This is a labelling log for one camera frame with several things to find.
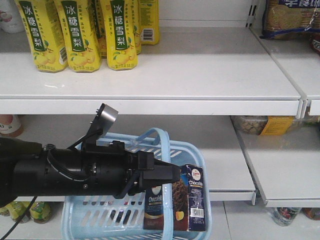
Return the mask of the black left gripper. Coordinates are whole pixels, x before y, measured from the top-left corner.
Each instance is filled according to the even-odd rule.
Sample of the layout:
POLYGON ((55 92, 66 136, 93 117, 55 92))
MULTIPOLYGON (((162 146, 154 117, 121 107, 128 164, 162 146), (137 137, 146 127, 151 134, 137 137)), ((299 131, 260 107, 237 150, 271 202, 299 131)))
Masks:
POLYGON ((180 180, 180 167, 154 158, 152 152, 128 151, 114 140, 107 146, 81 145, 82 195, 107 195, 122 199, 152 187, 180 180))

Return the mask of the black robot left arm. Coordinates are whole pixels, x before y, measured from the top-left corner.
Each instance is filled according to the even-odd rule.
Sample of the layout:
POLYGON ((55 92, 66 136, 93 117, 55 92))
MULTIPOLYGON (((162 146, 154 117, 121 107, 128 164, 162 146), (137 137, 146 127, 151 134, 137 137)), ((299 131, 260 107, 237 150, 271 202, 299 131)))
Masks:
POLYGON ((180 180, 177 165, 151 152, 130 152, 121 141, 81 149, 0 140, 0 205, 18 197, 113 196, 122 199, 180 180))

